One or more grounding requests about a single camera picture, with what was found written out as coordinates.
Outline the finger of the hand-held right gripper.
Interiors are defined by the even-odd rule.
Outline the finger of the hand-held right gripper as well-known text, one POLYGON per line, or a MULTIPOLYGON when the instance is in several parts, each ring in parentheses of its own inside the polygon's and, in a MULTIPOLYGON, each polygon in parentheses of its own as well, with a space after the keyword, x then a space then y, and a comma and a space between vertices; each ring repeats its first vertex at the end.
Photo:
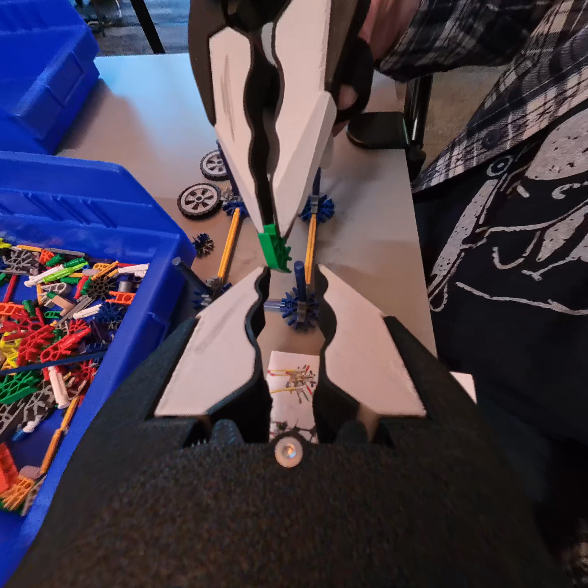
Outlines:
POLYGON ((271 27, 226 27, 209 40, 215 131, 258 231, 270 224, 277 230, 270 168, 279 74, 270 55, 271 27))
POLYGON ((325 88, 331 7, 331 1, 290 1, 273 28, 281 75, 271 184, 276 219, 298 215, 334 125, 336 106, 325 88))

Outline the person's dark printed shirt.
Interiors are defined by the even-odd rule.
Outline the person's dark printed shirt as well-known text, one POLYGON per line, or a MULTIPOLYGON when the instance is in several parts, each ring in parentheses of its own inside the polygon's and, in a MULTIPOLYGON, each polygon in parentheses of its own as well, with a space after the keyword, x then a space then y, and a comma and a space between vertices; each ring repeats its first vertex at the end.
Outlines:
POLYGON ((547 549, 587 587, 587 75, 539 128, 430 187, 415 212, 441 361, 518 473, 547 549))

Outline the blue plastic bin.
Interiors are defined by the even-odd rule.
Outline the blue plastic bin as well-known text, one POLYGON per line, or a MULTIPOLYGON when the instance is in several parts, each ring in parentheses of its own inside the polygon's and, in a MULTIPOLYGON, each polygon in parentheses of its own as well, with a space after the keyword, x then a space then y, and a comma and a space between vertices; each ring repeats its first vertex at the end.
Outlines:
POLYGON ((69 1, 1 1, 1 150, 54 154, 98 82, 99 46, 69 1))

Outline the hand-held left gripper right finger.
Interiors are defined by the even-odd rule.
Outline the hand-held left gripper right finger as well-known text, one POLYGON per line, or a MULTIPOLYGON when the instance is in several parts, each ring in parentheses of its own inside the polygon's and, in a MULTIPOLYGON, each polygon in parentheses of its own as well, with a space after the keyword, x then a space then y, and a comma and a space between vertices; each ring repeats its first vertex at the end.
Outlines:
POLYGON ((315 268, 324 337, 313 408, 324 419, 425 418, 385 314, 325 265, 315 268))

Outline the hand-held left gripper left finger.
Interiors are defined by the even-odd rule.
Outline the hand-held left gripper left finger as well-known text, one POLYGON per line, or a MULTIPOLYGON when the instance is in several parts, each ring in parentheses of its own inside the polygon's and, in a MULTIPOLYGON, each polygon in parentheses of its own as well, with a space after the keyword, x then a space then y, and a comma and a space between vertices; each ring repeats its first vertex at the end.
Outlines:
POLYGON ((154 410, 155 417, 212 416, 253 384, 261 368, 257 336, 270 272, 255 268, 206 307, 154 410))

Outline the toy instruction sheet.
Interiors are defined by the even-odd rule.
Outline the toy instruction sheet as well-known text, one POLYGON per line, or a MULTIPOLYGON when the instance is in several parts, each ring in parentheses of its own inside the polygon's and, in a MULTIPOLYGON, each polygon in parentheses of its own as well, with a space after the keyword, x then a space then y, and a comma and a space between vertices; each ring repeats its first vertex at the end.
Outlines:
POLYGON ((266 381, 272 397, 270 439, 294 432, 318 443, 313 396, 319 381, 319 356, 274 350, 266 381))

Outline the green toy connector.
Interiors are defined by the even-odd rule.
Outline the green toy connector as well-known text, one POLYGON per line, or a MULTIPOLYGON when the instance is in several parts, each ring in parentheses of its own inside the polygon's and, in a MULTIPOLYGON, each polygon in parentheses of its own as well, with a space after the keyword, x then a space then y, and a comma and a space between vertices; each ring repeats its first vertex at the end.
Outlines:
POLYGON ((266 266, 269 269, 283 273, 291 273, 288 262, 291 261, 290 246, 285 239, 277 234, 275 224, 265 224, 263 231, 258 233, 259 242, 265 257, 266 266))

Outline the pile of colourful toy pieces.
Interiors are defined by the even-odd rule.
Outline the pile of colourful toy pieces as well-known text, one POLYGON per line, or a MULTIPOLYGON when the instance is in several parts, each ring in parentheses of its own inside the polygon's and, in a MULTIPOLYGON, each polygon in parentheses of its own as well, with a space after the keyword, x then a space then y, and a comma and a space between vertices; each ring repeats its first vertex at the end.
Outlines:
POLYGON ((2 511, 30 510, 148 269, 1 239, 2 511), (11 446, 56 410, 42 459, 18 465, 11 446))

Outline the blue bin with white label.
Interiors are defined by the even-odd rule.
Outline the blue bin with white label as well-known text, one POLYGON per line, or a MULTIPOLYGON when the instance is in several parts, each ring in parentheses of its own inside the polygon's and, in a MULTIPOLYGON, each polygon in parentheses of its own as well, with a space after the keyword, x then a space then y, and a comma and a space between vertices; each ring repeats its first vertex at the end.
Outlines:
POLYGON ((185 282, 172 259, 180 256, 189 263, 195 254, 184 231, 123 167, 32 153, 1 152, 1 236, 16 244, 83 252, 92 259, 150 265, 74 415, 40 491, 40 504, 24 518, 1 513, 4 585, 38 533, 92 419, 164 341, 185 282))

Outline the person's right forearm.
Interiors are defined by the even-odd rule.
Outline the person's right forearm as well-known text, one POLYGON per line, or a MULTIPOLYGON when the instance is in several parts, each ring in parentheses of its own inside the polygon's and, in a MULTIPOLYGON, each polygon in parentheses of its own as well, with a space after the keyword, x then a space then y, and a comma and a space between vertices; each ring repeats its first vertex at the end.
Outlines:
POLYGON ((395 81, 498 66, 523 48, 554 1, 419 1, 375 70, 395 81))

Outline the blue yellow toy rod frame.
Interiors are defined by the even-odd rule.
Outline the blue yellow toy rod frame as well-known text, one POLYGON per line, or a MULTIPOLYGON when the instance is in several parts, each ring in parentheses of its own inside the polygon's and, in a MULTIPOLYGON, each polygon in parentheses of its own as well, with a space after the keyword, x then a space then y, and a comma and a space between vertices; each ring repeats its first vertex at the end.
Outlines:
MULTIPOLYGON (((279 311, 287 326, 295 330, 308 330, 315 327, 318 319, 318 303, 315 299, 312 286, 312 272, 315 256, 316 235, 320 223, 327 222, 334 215, 334 202, 320 191, 322 169, 319 168, 315 174, 312 184, 312 191, 308 196, 299 217, 308 224, 307 246, 305 261, 296 261, 293 273, 295 275, 295 286, 291 291, 286 292, 279 300, 268 299, 264 308, 266 310, 279 311)), ((202 233, 195 240, 197 252, 204 253, 204 245, 207 243, 208 235, 202 233)), ((228 286, 222 284, 220 276, 208 280, 207 285, 211 292, 194 292, 193 305, 196 312, 204 310, 213 301, 215 295, 221 295, 228 290, 228 286)))

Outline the person's right hand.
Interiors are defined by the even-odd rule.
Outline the person's right hand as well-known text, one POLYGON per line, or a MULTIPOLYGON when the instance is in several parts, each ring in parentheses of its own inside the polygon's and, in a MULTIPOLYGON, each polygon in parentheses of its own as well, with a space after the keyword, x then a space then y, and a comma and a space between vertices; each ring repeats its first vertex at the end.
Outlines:
POLYGON ((384 58, 401 40, 414 16, 413 1, 371 1, 359 38, 371 50, 373 62, 384 58))

